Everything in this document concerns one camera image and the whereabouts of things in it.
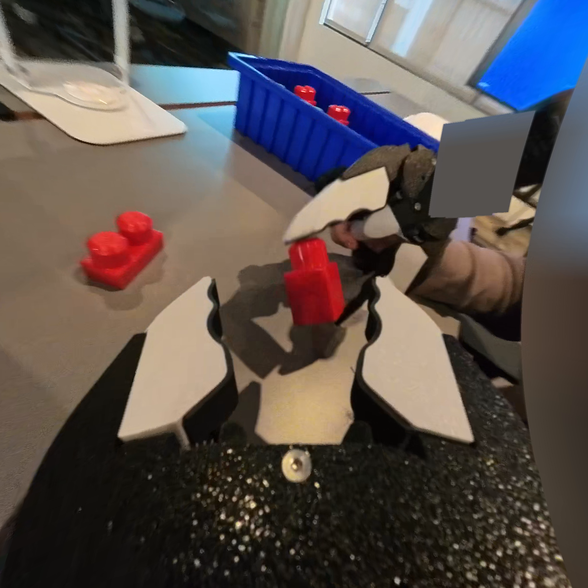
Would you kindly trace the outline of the person's right hand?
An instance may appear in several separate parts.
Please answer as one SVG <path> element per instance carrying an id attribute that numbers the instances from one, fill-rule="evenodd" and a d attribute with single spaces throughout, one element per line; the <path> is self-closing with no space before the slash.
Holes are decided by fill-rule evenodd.
<path id="1" fill-rule="evenodd" d="M 332 241 L 350 252 L 368 248 L 363 241 L 357 239 L 354 224 L 354 222 L 341 222 L 330 227 Z"/>

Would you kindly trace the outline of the blue plastic bin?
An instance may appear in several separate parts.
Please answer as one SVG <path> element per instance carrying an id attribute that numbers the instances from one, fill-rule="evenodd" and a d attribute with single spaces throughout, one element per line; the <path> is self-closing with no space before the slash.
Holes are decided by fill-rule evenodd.
<path id="1" fill-rule="evenodd" d="M 228 64 L 240 74 L 236 130 L 307 180 L 382 145 L 439 149 L 426 132 L 313 66 L 234 52 Z M 314 87 L 317 106 L 295 96 L 296 85 Z M 329 105 L 351 110 L 348 126 L 327 116 Z"/>

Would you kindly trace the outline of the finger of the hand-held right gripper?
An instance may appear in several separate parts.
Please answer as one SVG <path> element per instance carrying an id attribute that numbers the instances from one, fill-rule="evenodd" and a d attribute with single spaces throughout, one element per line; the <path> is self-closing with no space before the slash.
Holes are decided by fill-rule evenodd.
<path id="1" fill-rule="evenodd" d="M 390 187 L 381 166 L 349 179 L 338 179 L 313 197 L 293 217 L 283 235 L 284 244 L 312 238 L 325 228 L 348 221 L 358 213 L 373 213 L 387 203 Z"/>
<path id="2" fill-rule="evenodd" d="M 336 320 L 337 326 L 342 326 L 345 321 L 350 319 L 364 306 L 366 306 L 367 321 L 370 321 L 369 317 L 374 310 L 375 303 L 380 298 L 377 279 L 378 277 L 373 275 L 364 281 L 359 290 L 359 293 L 349 303 L 346 304 L 340 317 Z"/>

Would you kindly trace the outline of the window with blinds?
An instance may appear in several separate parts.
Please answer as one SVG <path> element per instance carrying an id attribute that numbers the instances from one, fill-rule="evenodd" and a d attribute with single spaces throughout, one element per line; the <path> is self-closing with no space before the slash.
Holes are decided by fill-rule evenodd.
<path id="1" fill-rule="evenodd" d="M 467 77 L 522 1 L 325 1 L 323 21 L 374 51 Z"/>

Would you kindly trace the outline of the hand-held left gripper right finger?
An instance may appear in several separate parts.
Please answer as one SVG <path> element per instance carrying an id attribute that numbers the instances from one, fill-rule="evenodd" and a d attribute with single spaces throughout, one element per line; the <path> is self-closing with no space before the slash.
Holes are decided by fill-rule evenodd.
<path id="1" fill-rule="evenodd" d="M 373 278 L 366 286 L 366 344 L 354 383 L 406 430 L 473 444 L 442 330 L 389 278 Z"/>

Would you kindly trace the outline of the document stand with white base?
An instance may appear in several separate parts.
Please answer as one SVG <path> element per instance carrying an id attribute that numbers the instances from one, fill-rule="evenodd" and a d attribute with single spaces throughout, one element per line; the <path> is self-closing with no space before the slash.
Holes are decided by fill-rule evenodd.
<path id="1" fill-rule="evenodd" d="M 113 63 L 21 59 L 1 9 L 1 88 L 83 143 L 185 134 L 183 122 L 130 86 L 128 1 L 112 1 L 112 17 Z"/>

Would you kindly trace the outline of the red two-stud block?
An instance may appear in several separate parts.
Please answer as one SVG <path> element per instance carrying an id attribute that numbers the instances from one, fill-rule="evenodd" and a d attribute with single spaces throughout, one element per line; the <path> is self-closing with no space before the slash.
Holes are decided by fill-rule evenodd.
<path id="1" fill-rule="evenodd" d="M 97 232 L 87 239 L 80 266 L 91 282 L 123 290 L 162 251 L 164 236 L 150 216 L 138 211 L 121 213 L 115 224 L 115 231 Z"/>

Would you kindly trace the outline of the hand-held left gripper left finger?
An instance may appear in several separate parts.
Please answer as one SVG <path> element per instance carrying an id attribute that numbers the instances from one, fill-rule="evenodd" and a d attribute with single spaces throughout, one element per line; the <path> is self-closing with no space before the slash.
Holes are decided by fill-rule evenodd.
<path id="1" fill-rule="evenodd" d="M 172 435 L 188 449 L 216 440 L 237 404 L 217 283 L 205 276 L 147 328 L 118 439 Z"/>

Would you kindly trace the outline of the person's right forearm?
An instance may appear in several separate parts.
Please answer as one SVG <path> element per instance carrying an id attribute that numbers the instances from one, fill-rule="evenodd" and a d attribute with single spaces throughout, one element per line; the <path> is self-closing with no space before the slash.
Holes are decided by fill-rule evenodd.
<path id="1" fill-rule="evenodd" d="M 526 255 L 452 239 L 422 249 L 427 260 L 408 294 L 467 315 L 501 339 L 521 341 Z"/>

